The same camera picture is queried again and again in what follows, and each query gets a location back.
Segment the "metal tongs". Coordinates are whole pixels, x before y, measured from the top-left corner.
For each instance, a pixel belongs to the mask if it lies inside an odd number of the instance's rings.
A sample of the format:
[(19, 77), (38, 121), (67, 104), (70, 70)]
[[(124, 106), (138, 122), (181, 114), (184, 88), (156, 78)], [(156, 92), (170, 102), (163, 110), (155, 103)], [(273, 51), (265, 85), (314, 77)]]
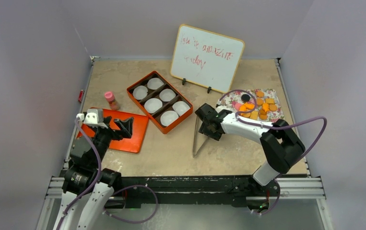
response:
[(201, 135), (201, 133), (200, 133), (200, 127), (201, 127), (201, 125), (202, 125), (202, 121), (198, 117), (196, 117), (196, 120), (195, 120), (195, 128), (194, 128), (194, 137), (193, 137), (193, 146), (192, 146), (192, 157), (193, 158), (196, 158), (196, 156), (202, 151), (202, 149), (204, 148), (205, 144), (210, 139), (208, 136), (205, 136), (205, 139), (203, 140), (203, 142), (198, 147), (199, 136)]

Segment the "pink round cookie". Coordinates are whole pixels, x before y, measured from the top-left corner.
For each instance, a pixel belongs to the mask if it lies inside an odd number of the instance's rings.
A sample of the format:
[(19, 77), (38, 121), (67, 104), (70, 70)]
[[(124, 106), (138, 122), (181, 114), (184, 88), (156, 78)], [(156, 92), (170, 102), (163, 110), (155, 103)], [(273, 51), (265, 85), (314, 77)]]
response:
[(239, 111), (242, 105), (242, 103), (235, 103), (234, 108)]

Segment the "orange fish cookie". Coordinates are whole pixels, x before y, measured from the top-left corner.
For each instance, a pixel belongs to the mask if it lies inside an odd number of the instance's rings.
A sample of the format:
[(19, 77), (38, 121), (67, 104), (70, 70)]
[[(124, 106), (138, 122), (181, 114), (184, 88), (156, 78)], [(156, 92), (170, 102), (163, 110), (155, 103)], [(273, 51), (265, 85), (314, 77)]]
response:
[(253, 111), (255, 109), (255, 104), (253, 103), (244, 103), (244, 106), (247, 111)]

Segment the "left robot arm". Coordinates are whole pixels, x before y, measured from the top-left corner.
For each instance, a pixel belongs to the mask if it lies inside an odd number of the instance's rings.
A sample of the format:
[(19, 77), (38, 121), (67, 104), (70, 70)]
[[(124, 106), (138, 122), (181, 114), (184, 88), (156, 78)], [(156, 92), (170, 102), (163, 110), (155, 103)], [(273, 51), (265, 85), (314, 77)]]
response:
[(121, 193), (121, 173), (103, 168), (102, 159), (111, 141), (131, 138), (133, 121), (77, 115), (75, 125), (82, 137), (70, 152), (55, 230), (91, 230), (108, 199)]

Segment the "orange tin lid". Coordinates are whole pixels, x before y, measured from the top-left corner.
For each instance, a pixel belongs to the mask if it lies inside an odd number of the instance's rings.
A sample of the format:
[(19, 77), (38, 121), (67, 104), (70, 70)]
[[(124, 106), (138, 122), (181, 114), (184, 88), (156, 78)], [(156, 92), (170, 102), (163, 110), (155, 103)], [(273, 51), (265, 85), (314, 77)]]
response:
[(109, 144), (110, 150), (119, 150), (130, 153), (139, 153), (142, 147), (143, 139), (145, 137), (146, 129), (149, 122), (149, 117), (145, 115), (127, 113), (122, 111), (114, 111), (109, 109), (101, 109), (104, 119), (109, 116), (112, 118), (109, 122), (109, 128), (115, 130), (117, 133), (121, 128), (114, 122), (114, 119), (119, 119), (120, 121), (125, 121), (129, 118), (133, 118), (133, 122), (129, 122), (124, 125), (124, 127), (130, 131), (130, 138), (123, 138), (120, 140), (112, 140)]

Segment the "pink cap sprinkle bottle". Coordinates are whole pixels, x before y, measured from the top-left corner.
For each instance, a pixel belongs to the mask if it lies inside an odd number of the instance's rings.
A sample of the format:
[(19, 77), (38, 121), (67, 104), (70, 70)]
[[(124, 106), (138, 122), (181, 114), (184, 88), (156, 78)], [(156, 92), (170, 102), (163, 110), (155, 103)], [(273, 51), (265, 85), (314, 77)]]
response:
[(118, 102), (116, 101), (116, 98), (115, 98), (113, 92), (111, 92), (111, 91), (105, 92), (104, 97), (105, 97), (106, 101), (108, 102), (111, 110), (120, 109), (120, 106), (119, 106)]

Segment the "white paper cup middle-left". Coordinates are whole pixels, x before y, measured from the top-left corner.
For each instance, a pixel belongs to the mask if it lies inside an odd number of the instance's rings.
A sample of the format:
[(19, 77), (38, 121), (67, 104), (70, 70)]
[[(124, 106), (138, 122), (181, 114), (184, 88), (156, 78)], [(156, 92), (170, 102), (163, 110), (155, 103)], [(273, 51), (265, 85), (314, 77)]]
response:
[(157, 98), (151, 98), (148, 99), (145, 104), (144, 104), (144, 108), (145, 110), (150, 113), (153, 114), (156, 111), (158, 111), (160, 108), (162, 108), (163, 106), (163, 102), (160, 99)]

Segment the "white paper cup far-left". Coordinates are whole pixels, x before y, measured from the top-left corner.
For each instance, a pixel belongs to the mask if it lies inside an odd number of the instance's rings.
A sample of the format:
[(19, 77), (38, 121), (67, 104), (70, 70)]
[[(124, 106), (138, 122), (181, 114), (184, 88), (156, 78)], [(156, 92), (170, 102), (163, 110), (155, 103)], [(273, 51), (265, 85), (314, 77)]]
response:
[(144, 85), (138, 86), (133, 90), (132, 95), (136, 100), (142, 100), (148, 95), (148, 88)]

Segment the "black round cookie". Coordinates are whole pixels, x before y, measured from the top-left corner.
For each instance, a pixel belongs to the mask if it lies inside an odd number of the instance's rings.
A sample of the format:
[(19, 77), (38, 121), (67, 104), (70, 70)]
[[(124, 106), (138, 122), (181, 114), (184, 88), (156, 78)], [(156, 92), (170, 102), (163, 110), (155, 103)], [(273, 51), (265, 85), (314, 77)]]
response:
[(251, 100), (251, 96), (249, 94), (241, 95), (241, 101), (244, 103), (248, 103)]

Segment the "orange cookie tin box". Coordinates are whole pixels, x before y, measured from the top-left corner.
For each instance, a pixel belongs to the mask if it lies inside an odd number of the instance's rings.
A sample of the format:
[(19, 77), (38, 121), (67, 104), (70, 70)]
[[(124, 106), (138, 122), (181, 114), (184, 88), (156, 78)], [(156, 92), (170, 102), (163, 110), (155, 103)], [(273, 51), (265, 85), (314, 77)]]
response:
[(129, 86), (127, 94), (163, 134), (193, 113), (193, 105), (157, 71)]

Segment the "orange round cookie centre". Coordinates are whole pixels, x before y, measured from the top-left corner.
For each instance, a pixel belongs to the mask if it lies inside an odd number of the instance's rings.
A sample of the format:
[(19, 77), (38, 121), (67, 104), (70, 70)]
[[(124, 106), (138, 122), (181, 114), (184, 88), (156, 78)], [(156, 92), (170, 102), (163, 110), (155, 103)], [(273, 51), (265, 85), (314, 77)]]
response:
[(261, 106), (261, 105), (263, 105), (264, 100), (262, 98), (257, 98), (256, 103), (257, 103), (258, 106)]

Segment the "floral rectangular tray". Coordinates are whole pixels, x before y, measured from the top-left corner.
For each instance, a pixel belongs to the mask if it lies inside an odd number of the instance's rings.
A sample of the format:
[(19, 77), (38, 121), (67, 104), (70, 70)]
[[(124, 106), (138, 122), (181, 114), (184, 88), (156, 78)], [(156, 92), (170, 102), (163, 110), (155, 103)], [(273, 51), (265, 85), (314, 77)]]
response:
[(233, 113), (239, 112), (240, 118), (262, 122), (276, 122), (284, 119), (282, 108), (274, 89), (234, 90), (218, 99), (217, 105)]

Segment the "orange square cookie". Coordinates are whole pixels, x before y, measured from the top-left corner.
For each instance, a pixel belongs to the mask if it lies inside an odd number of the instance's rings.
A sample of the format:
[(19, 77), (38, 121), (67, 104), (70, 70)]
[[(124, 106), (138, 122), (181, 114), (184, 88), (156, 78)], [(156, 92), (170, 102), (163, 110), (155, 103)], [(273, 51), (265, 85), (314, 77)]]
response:
[(275, 99), (274, 98), (266, 98), (265, 99), (265, 103), (267, 103), (267, 104), (275, 104)]

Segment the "orange chip cookie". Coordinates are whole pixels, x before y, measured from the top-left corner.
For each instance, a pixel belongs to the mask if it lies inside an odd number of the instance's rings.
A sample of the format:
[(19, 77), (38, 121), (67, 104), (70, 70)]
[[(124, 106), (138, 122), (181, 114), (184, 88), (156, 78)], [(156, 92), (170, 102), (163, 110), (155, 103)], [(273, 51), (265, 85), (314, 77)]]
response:
[(275, 104), (269, 104), (269, 110), (272, 111), (272, 112), (274, 112), (274, 111), (277, 111), (278, 110), (278, 107)]

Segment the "black metal base rail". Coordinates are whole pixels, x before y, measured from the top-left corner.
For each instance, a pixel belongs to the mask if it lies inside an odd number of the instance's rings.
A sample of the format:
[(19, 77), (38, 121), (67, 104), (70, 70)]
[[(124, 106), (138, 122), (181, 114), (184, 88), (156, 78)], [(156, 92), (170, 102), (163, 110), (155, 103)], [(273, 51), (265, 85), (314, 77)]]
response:
[(277, 178), (262, 186), (251, 175), (126, 177), (115, 172), (101, 182), (114, 188), (110, 203), (127, 208), (142, 204), (271, 206), (276, 198), (324, 199), (319, 178)]

